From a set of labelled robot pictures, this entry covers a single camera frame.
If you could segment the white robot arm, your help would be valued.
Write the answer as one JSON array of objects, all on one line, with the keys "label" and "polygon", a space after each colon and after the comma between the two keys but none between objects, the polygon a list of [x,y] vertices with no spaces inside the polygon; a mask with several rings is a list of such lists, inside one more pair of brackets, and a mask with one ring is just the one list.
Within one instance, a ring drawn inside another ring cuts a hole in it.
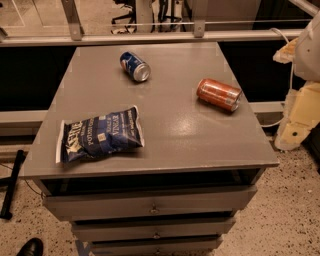
[{"label": "white robot arm", "polygon": [[273,60],[291,62],[294,74],[305,80],[299,90],[289,90],[274,142],[280,150],[293,150],[320,123],[320,12],[298,38],[274,54]]}]

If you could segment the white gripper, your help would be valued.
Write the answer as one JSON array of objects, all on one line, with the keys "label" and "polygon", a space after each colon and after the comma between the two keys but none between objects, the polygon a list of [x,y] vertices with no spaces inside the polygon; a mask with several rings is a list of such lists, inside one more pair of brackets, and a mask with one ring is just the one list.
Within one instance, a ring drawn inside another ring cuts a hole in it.
[{"label": "white gripper", "polygon": [[[273,60],[282,64],[292,62],[297,41],[295,38],[277,50]],[[282,151],[298,148],[319,122],[320,83],[308,81],[296,94],[289,121],[280,124],[274,141],[275,147]]]}]

